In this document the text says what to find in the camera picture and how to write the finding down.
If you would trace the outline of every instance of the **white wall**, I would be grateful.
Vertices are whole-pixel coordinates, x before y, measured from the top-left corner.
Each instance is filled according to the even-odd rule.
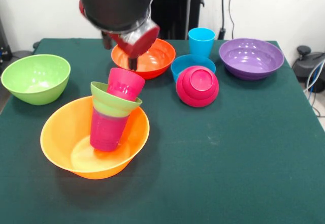
[[[99,38],[79,12],[79,0],[0,0],[0,17],[13,51],[42,38]]]
[[[219,31],[221,0],[205,0],[200,26]],[[225,0],[228,11],[228,0]],[[325,0],[232,0],[235,38],[256,38],[279,42],[290,63],[297,57],[296,47],[304,44],[313,51],[325,51]],[[231,38],[228,12],[226,38]]]
[[[0,0],[0,17],[12,49],[31,50],[33,43],[44,37],[99,38],[99,32],[79,13],[78,1]],[[219,31],[221,0],[205,2],[200,26]],[[314,51],[325,50],[325,0],[233,0],[232,14],[235,37],[277,40],[290,62],[300,44]],[[228,15],[226,29],[229,39]]]

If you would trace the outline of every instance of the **orange bowl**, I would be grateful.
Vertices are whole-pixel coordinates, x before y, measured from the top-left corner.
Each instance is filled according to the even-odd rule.
[[[41,148],[56,166],[88,179],[104,179],[122,171],[140,152],[149,136],[149,120],[139,107],[126,124],[116,150],[90,145],[92,97],[72,101],[50,116],[41,132]]]
[[[174,47],[168,42],[156,39],[151,48],[139,56],[138,69],[136,74],[144,79],[152,79],[163,74],[175,59],[176,52]],[[128,55],[115,46],[112,50],[112,60],[120,68],[129,70]]]

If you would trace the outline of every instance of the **purple bowl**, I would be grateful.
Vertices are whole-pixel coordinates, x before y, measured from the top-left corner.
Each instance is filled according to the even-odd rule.
[[[220,47],[219,53],[227,70],[244,80],[266,78],[284,63],[281,50],[261,40],[230,40]]]

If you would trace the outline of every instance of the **pink bowl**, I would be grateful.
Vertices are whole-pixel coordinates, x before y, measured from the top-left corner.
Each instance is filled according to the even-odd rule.
[[[185,104],[192,107],[204,107],[217,98],[219,82],[211,70],[202,66],[193,66],[179,75],[176,91]]]
[[[146,80],[123,68],[112,68],[108,77],[107,93],[128,101],[135,101]]]
[[[183,88],[193,99],[203,100],[215,93],[218,82],[210,69],[203,66],[192,66],[183,78]]]

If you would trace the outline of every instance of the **green bowl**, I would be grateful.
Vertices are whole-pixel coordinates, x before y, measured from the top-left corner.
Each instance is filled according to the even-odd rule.
[[[2,76],[3,86],[15,97],[32,105],[55,101],[64,91],[70,64],[56,55],[32,55],[8,66]]]

